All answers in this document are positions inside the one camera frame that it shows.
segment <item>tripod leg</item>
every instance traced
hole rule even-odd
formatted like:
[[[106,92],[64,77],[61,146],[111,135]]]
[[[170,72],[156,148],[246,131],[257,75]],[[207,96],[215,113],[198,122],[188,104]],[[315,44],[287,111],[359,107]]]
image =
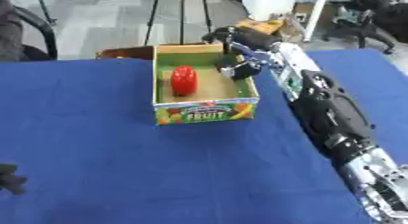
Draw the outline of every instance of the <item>tripod leg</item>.
[[[184,14],[186,0],[180,0],[180,45],[184,45]]]
[[[202,4],[204,5],[204,14],[206,16],[206,23],[207,23],[207,29],[209,30],[209,33],[211,33],[211,18],[209,17],[209,5],[207,3],[207,0],[202,0]]]
[[[46,4],[44,3],[44,0],[38,0],[38,2],[40,3],[41,9],[44,12],[44,16],[46,17],[46,21],[50,25],[55,25],[56,24],[56,19],[51,18],[51,16],[49,15],[48,9],[46,8]]]
[[[148,40],[150,38],[150,33],[151,33],[151,27],[153,26],[153,22],[155,21],[155,15],[157,11],[158,11],[158,0],[155,0],[153,4],[153,9],[150,14],[150,19],[148,20],[148,32],[146,33],[145,46],[148,45]]]

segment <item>gray floor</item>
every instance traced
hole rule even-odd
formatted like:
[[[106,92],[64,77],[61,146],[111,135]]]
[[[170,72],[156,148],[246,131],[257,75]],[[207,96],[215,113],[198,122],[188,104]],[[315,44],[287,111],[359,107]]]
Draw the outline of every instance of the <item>gray floor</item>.
[[[29,8],[42,15],[37,0],[13,0],[15,5]],[[55,27],[60,59],[94,58],[96,51],[107,48],[141,46],[147,30],[146,22],[153,0],[46,0],[51,15],[58,19]],[[206,33],[201,0],[187,0],[186,41],[198,42]],[[238,3],[225,0],[209,0],[213,25],[233,25],[246,17]],[[150,44],[177,43],[179,41],[179,0],[161,0]],[[44,47],[42,37],[29,26],[25,28],[25,42]],[[382,48],[369,41],[369,47]],[[305,49],[355,48],[353,38],[320,40],[317,32]],[[398,44],[396,52],[387,56],[408,75],[408,45]]]

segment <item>table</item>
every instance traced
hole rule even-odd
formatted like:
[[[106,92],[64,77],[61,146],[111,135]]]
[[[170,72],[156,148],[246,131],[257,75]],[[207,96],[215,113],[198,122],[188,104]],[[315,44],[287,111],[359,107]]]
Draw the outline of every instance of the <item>table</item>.
[[[408,162],[408,80],[372,50],[310,52]],[[155,127],[151,63],[0,66],[0,162],[29,176],[0,192],[7,224],[370,223],[313,148],[268,72],[252,120]]]

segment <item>open box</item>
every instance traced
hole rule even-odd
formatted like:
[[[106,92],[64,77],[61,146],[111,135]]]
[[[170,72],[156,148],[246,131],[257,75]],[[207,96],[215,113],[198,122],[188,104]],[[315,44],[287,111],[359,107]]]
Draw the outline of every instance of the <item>open box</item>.
[[[153,107],[159,125],[254,117],[260,97],[252,78],[223,76],[214,66],[222,56],[222,45],[155,47]],[[181,65],[197,71],[198,88],[191,96],[173,96],[171,73]]]

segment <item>robotic hand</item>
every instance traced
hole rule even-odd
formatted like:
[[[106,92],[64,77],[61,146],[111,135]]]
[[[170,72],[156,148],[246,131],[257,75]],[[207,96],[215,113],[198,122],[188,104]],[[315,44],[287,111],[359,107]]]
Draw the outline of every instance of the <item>robotic hand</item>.
[[[17,166],[0,164],[0,189],[5,188],[14,194],[21,194],[24,189],[21,187],[26,182],[26,178],[13,175]]]
[[[377,223],[408,223],[408,165],[398,167],[375,143],[375,128],[335,80],[294,44],[243,27],[224,27],[203,37],[219,40],[225,57],[217,63],[232,79],[269,69],[315,147],[332,162],[349,190]]]

